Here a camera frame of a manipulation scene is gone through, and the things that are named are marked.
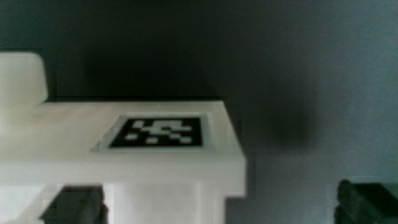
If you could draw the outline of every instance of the black object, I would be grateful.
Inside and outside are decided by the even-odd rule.
[[[344,180],[338,200],[337,224],[398,224],[398,200],[383,184]]]
[[[356,224],[342,206],[337,208],[335,220],[337,220],[335,222],[337,224]]]
[[[45,224],[107,224],[102,186],[67,186],[45,211]]]
[[[157,129],[163,129],[164,134],[152,132]],[[202,145],[200,118],[131,118],[111,143],[111,149],[120,147],[187,147]]]

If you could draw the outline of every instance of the black square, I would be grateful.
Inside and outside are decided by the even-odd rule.
[[[102,186],[67,186],[42,215],[47,224],[107,224]]]
[[[111,143],[127,147],[203,146],[200,118],[129,118]]]

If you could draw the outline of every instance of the white platform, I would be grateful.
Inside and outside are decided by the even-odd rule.
[[[20,66],[28,57],[38,62],[35,54],[22,56]],[[0,68],[0,82],[10,75],[24,75],[6,70]],[[20,97],[20,102],[40,98]],[[246,196],[246,158],[223,102],[38,103],[19,107],[17,100],[17,105],[0,109],[0,209],[10,211],[0,213],[3,224],[40,223],[67,184],[104,184],[113,224],[225,223],[227,197]],[[209,119],[203,150],[99,150],[122,116],[187,114]]]

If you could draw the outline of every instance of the white object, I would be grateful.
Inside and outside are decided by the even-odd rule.
[[[19,64],[19,57],[33,63],[28,65],[36,67],[35,71],[44,66],[36,55],[13,53],[10,56],[13,59],[0,54],[0,59],[8,58],[0,62],[3,82],[10,82],[17,74],[31,74],[29,69],[10,66]],[[20,209],[17,212],[15,207],[10,214],[0,213],[0,223],[40,223],[61,186],[104,184],[111,224],[223,224],[227,197],[246,196],[246,158],[225,103],[42,103],[45,73],[35,76],[33,83],[26,77],[12,78],[15,83],[26,81],[15,92],[8,89],[10,96],[24,91],[17,98],[0,98],[0,113],[19,110],[24,114],[19,125],[10,123],[12,128],[0,133],[0,186],[19,185],[31,194],[22,203],[12,203],[20,196],[0,198],[0,207],[17,205]],[[115,152],[100,150],[122,117],[186,115],[207,118],[207,141],[196,150],[189,147],[161,150],[157,146]],[[0,197],[10,190],[0,187]]]
[[[0,53],[0,130],[47,100],[45,66],[35,53]]]

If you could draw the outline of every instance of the dark wall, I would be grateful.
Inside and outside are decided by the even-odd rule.
[[[228,223],[333,223],[344,178],[397,181],[398,2],[4,0],[0,49],[52,100],[228,103],[250,198]]]

